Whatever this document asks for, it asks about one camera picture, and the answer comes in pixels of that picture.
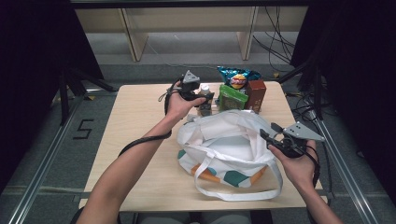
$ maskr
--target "shopping bag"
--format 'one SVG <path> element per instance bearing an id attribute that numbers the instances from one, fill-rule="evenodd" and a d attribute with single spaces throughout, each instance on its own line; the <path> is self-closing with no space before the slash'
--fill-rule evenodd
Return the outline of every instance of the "shopping bag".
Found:
<path id="1" fill-rule="evenodd" d="M 204 195 L 224 201 L 257 201 L 275 198 L 283 186 L 276 158 L 260 136 L 264 129 L 275 136 L 268 121 L 254 112 L 226 110 L 216 115 L 196 118 L 178 131 L 179 164 L 194 176 L 195 187 Z M 253 193 L 228 194 L 201 188 L 198 177 L 249 188 L 266 168 L 273 172 L 278 188 Z"/>

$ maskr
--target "blue chip bag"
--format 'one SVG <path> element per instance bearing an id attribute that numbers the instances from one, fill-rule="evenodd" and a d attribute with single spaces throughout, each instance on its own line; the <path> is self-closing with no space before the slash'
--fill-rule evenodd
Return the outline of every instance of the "blue chip bag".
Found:
<path id="1" fill-rule="evenodd" d="M 236 90 L 246 87 L 249 81 L 262 79 L 262 75 L 256 71 L 239 68 L 218 66 L 224 84 Z"/>

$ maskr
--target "right hand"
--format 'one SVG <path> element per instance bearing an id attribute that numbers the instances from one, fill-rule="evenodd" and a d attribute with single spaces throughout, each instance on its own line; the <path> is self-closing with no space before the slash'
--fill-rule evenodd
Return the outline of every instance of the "right hand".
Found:
<path id="1" fill-rule="evenodd" d="M 306 144 L 312 148 L 316 148 L 314 140 L 308 140 Z M 318 160 L 316 153 L 313 151 L 314 149 L 310 147 L 306 149 L 306 152 L 315 158 L 315 160 Z M 297 189 L 313 188 L 312 178 L 314 176 L 315 164 L 307 156 L 289 158 L 272 145 L 268 148 L 282 162 L 286 176 Z"/>

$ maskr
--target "red box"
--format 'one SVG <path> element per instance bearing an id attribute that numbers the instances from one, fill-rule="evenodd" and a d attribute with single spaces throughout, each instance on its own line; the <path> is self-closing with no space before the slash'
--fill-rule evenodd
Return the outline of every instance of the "red box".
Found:
<path id="1" fill-rule="evenodd" d="M 264 81 L 262 79 L 249 81 L 246 90 L 248 99 L 245 103 L 245 109 L 251 109 L 256 114 L 260 113 L 262 109 L 262 100 L 267 91 Z"/>

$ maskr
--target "green snack bag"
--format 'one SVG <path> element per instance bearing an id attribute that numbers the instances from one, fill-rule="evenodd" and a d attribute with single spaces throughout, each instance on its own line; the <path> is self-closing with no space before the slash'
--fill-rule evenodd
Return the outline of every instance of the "green snack bag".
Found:
<path id="1" fill-rule="evenodd" d="M 245 103 L 248 101 L 248 96 L 244 93 L 235 90 L 232 87 L 224 84 L 220 85 L 219 89 L 219 110 L 230 110 L 239 109 L 242 110 L 245 107 Z"/>

